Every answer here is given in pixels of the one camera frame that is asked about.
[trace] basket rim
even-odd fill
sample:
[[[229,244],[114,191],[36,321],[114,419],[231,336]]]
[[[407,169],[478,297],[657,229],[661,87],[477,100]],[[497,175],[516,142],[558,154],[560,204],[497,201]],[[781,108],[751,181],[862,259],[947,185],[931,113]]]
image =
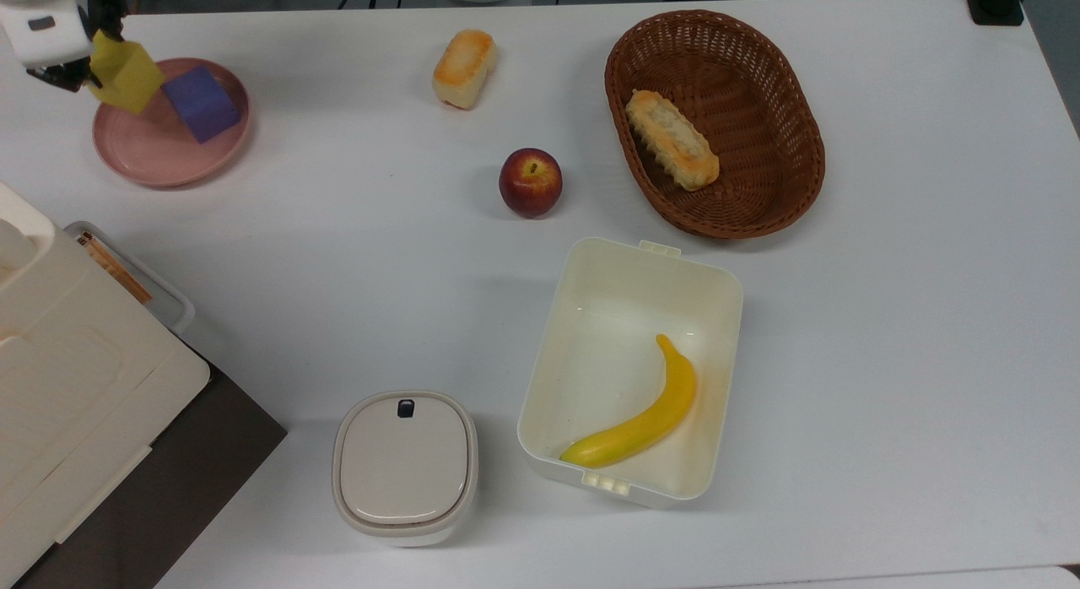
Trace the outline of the basket rim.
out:
[[[653,28],[656,26],[670,23],[671,21],[694,19],[706,21],[712,24],[729,28],[737,28],[740,32],[744,32],[755,43],[759,43],[761,48],[767,51],[769,56],[775,59],[777,66],[779,66],[780,69],[787,75],[786,80],[789,83],[788,91],[792,92],[798,104],[805,108],[805,110],[801,111],[805,115],[805,120],[801,124],[808,132],[810,132],[812,143],[811,157],[814,162],[813,182],[807,186],[802,198],[791,211],[783,213],[780,216],[775,216],[768,222],[748,226],[721,226],[715,223],[700,220],[687,214],[680,210],[678,205],[675,205],[667,198],[667,196],[652,183],[651,178],[649,178],[648,174],[645,172],[645,165],[642,161],[642,157],[637,152],[637,148],[633,145],[633,143],[626,144],[625,142],[625,139],[632,139],[633,133],[630,128],[630,122],[626,119],[625,106],[619,98],[619,94],[615,85],[615,70],[617,62],[621,58],[621,51],[625,49],[631,39],[639,35],[643,30],[648,30],[648,28]],[[814,119],[813,112],[810,110],[810,105],[809,102],[807,102],[806,94],[802,93],[802,88],[799,84],[798,78],[795,76],[795,71],[791,66],[791,63],[787,61],[786,55],[784,55],[783,51],[781,51],[780,48],[777,46],[775,43],[773,43],[767,36],[762,35],[762,32],[758,31],[745,22],[727,15],[726,13],[703,9],[677,10],[657,13],[657,15],[647,17],[629,28],[629,30],[626,30],[616,41],[610,53],[608,54],[607,63],[604,69],[604,82],[608,96],[608,107],[611,110],[617,133],[620,134],[620,146],[622,146],[623,155],[626,158],[626,162],[630,166],[632,175],[634,176],[634,180],[637,182],[642,192],[649,201],[649,204],[656,209],[657,213],[660,213],[661,217],[676,228],[689,232],[690,235],[711,239],[750,239],[754,237],[762,237],[782,230],[783,228],[794,224],[795,220],[798,220],[804,214],[806,214],[806,212],[810,209],[810,205],[812,205],[818,199],[825,178],[825,144],[822,140],[821,130],[818,126],[816,119]]]

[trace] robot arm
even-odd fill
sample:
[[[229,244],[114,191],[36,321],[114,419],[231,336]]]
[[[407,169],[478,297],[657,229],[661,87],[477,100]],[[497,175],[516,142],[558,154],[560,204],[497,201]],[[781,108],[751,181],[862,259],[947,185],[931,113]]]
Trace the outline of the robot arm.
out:
[[[125,0],[0,0],[0,26],[28,73],[72,92],[86,81],[94,32],[123,40]]]

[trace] brown woven basket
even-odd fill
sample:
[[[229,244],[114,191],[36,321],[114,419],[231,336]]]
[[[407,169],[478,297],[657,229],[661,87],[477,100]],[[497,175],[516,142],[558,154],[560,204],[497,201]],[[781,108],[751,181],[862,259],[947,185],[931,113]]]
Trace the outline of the brown woven basket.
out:
[[[748,239],[797,220],[825,176],[825,147],[787,59],[759,31],[710,11],[675,11],[625,32],[604,72],[630,170],[649,203],[691,235]],[[717,182],[687,192],[633,134],[634,90],[667,97],[720,159]]]

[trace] red apple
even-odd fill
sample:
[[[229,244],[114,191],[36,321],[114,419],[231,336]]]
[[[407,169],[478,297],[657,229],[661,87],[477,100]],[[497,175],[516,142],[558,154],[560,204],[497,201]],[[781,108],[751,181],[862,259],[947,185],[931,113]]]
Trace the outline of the red apple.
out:
[[[513,151],[499,172],[499,192],[507,206],[526,218],[546,214],[563,193],[563,170],[537,148]]]

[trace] banana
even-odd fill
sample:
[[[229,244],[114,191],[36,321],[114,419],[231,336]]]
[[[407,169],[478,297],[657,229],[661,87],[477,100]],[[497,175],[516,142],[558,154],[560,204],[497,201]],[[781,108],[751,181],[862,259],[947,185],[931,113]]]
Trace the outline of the banana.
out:
[[[591,469],[607,467],[644,452],[667,437],[686,418],[698,392],[693,365],[675,349],[667,336],[657,335],[657,344],[664,353],[667,374],[664,390],[657,401],[632,419],[575,442],[559,460]]]

